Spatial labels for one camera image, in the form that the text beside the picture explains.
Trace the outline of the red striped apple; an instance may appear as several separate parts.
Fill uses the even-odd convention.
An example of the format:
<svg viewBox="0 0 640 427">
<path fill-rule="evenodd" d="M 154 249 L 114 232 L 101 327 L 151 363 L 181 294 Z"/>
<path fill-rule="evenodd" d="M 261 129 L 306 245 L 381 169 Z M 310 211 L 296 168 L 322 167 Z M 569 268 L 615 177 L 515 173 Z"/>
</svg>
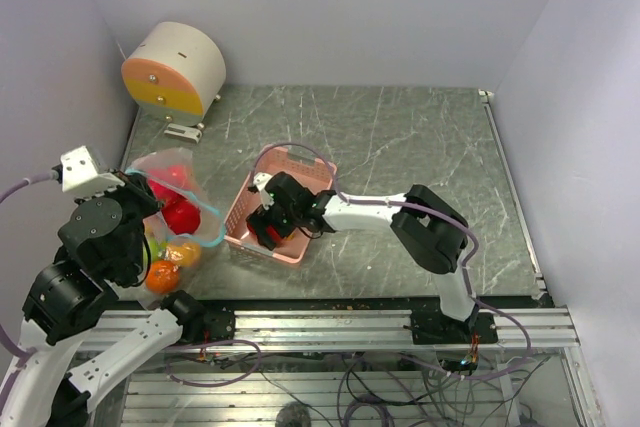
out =
<svg viewBox="0 0 640 427">
<path fill-rule="evenodd" d="M 194 234 L 201 224 L 199 208 L 185 199 L 165 206 L 161 213 L 170 231 L 176 235 Z"/>
</svg>

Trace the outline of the clear bag orange zipper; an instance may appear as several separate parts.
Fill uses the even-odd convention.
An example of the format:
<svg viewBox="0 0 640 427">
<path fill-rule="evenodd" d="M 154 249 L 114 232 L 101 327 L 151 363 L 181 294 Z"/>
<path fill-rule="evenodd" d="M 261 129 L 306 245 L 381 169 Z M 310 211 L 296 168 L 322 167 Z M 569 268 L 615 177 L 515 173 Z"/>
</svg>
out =
<svg viewBox="0 0 640 427">
<path fill-rule="evenodd" d="M 145 277 L 136 298 L 144 308 L 150 308 L 187 285 L 203 263 L 204 248 L 192 239 L 160 241 L 146 234 L 142 253 Z"/>
</svg>

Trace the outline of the green apple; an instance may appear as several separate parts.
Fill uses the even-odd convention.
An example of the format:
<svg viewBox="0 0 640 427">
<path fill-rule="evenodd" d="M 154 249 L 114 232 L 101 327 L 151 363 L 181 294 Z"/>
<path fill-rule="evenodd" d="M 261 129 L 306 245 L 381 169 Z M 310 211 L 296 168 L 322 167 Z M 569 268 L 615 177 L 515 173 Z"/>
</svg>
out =
<svg viewBox="0 0 640 427">
<path fill-rule="evenodd" d="M 153 236 L 146 236 L 145 241 L 152 262 L 165 259 L 165 252 L 167 248 L 167 244 L 165 242 L 160 242 Z"/>
</svg>

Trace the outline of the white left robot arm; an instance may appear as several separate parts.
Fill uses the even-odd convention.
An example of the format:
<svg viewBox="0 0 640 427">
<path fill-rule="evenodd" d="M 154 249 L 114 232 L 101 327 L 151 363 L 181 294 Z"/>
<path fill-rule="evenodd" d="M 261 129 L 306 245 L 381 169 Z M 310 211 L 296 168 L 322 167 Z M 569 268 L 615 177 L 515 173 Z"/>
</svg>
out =
<svg viewBox="0 0 640 427">
<path fill-rule="evenodd" d="M 1 388 L 4 426 L 82 426 L 125 377 L 166 347 L 200 344 L 222 335 L 231 318 L 213 314 L 179 290 L 166 296 L 138 327 L 84 366 L 71 359 L 118 296 L 114 285 L 140 284 L 150 264 L 144 219 L 160 204 L 139 174 L 110 172 L 77 201 L 59 229 L 52 264 L 36 277 Z"/>
</svg>

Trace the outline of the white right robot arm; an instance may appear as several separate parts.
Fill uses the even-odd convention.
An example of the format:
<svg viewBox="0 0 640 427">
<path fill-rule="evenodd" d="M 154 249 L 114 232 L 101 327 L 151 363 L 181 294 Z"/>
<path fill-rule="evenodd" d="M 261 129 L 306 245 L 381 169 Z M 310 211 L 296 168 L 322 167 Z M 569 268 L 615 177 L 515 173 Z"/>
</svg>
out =
<svg viewBox="0 0 640 427">
<path fill-rule="evenodd" d="M 248 191 L 259 204 L 246 223 L 262 247 L 273 251 L 296 231 L 309 238 L 342 231 L 391 233 L 434 277 L 442 334 L 459 343 L 475 332 L 480 305 L 467 264 L 479 241 L 467 221 L 429 188 L 415 184 L 404 194 L 379 197 L 314 193 L 286 172 L 260 172 Z"/>
</svg>

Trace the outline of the pink red apple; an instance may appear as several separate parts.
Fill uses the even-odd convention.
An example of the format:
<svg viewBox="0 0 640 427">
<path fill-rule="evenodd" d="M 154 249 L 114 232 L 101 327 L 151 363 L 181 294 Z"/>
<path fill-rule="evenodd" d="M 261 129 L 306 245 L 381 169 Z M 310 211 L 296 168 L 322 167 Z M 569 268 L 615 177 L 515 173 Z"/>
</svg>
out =
<svg viewBox="0 0 640 427">
<path fill-rule="evenodd" d="M 184 198 L 177 189 L 184 190 L 189 185 L 189 169 L 185 165 L 174 164 L 166 168 L 151 169 L 147 174 L 151 190 L 164 205 Z"/>
</svg>

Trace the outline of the pink perforated plastic basket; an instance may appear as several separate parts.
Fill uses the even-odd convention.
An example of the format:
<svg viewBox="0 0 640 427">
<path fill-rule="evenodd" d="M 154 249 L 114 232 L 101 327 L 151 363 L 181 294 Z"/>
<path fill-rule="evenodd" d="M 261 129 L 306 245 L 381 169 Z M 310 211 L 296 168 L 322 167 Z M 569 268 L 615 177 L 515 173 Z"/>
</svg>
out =
<svg viewBox="0 0 640 427">
<path fill-rule="evenodd" d="M 292 175 L 302 186 L 307 187 L 314 194 L 321 190 L 332 188 L 332 178 L 329 169 L 317 156 L 305 157 L 298 155 L 293 147 L 276 147 L 262 157 L 257 164 L 257 173 L 275 175 L 284 171 Z M 311 240 L 296 229 L 292 236 L 283 241 L 283 244 L 270 251 L 258 244 L 250 232 L 246 218 L 259 205 L 258 194 L 248 191 L 250 176 L 247 176 L 238 191 L 234 202 L 225 218 L 225 241 L 233 255 L 255 256 L 268 258 L 284 265 L 298 265 Z"/>
</svg>

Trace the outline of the orange persimmon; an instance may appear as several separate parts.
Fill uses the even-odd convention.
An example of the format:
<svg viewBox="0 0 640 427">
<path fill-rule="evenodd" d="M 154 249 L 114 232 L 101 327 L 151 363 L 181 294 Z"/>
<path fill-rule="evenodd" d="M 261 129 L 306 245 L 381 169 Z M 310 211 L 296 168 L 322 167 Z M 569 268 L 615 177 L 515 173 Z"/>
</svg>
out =
<svg viewBox="0 0 640 427">
<path fill-rule="evenodd" d="M 146 288 L 158 295 L 172 292 L 180 283 L 180 267 L 167 260 L 151 263 L 145 279 Z"/>
</svg>

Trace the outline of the yellow orange peach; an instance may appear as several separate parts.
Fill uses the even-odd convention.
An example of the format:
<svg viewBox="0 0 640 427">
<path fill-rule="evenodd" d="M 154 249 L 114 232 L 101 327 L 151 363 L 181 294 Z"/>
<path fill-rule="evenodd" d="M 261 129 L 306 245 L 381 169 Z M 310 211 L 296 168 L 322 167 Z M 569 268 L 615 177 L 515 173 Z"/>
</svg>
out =
<svg viewBox="0 0 640 427">
<path fill-rule="evenodd" d="M 168 244 L 164 258 L 181 268 L 196 266 L 202 256 L 202 247 L 197 242 L 186 241 L 182 244 Z"/>
</svg>

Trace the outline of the clear bag blue zipper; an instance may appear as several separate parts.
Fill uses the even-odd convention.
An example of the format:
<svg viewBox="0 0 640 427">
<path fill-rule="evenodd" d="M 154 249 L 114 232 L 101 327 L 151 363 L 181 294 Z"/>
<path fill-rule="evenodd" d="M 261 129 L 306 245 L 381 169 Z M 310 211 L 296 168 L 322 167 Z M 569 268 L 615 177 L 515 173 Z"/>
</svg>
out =
<svg viewBox="0 0 640 427">
<path fill-rule="evenodd" d="M 135 159 L 127 174 L 140 174 L 161 207 L 146 219 L 153 234 L 168 242 L 214 248 L 226 233 L 221 212 L 211 205 L 195 176 L 194 153 L 178 147 Z"/>
</svg>

